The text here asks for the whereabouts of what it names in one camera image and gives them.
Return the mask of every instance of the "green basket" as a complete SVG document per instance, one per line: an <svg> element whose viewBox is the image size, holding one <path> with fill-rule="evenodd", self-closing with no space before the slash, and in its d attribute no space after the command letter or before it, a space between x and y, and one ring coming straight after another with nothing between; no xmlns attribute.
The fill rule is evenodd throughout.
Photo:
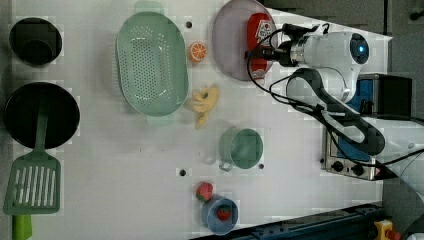
<svg viewBox="0 0 424 240"><path fill-rule="evenodd" d="M159 3L140 1L135 11L116 40L121 89L138 112L167 116L187 98L184 39Z"/></svg>

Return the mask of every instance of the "green mug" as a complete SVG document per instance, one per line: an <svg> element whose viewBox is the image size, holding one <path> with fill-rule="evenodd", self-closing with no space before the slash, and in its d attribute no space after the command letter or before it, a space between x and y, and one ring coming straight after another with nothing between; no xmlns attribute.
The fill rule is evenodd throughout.
<svg viewBox="0 0 424 240"><path fill-rule="evenodd" d="M252 129L230 128L221 136L219 153L221 170L229 172L234 166L249 169L262 157L262 138Z"/></svg>

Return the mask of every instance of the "banana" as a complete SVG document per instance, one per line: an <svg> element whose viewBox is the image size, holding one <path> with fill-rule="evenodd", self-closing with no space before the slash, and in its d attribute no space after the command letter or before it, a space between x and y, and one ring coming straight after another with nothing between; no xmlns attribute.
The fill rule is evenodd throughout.
<svg viewBox="0 0 424 240"><path fill-rule="evenodd" d="M216 86L210 88L204 87L200 93L197 91L193 92L194 101L192 101L192 107L195 112L200 113L200 117L196 123L196 129L206 123L209 112L215 107L218 97L219 90Z"/></svg>
<svg viewBox="0 0 424 240"><path fill-rule="evenodd" d="M209 113L207 112L207 113L203 114L202 116L200 116L200 118L197 120L197 123L196 123L196 129L199 129L203 125L205 125L206 120L208 120L208 115L209 115Z"/></svg>

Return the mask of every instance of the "orange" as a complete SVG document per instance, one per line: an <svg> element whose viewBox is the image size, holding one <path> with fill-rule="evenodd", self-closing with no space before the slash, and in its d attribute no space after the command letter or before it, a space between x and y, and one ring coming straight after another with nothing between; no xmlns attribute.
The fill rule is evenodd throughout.
<svg viewBox="0 0 424 240"><path fill-rule="evenodd" d="M192 62L201 62L206 57L206 46L201 42L194 42L189 47L189 59Z"/></svg>

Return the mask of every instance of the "blue bowl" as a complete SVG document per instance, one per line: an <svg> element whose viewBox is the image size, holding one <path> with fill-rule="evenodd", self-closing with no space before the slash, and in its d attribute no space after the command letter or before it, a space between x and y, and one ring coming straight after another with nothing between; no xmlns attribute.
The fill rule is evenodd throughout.
<svg viewBox="0 0 424 240"><path fill-rule="evenodd" d="M221 221L216 212L219 208L227 206L231 209L231 216ZM214 194L212 198L203 205L202 208L202 221L214 234L218 236L226 235L234 226L238 220L238 208L237 205L228 198Z"/></svg>

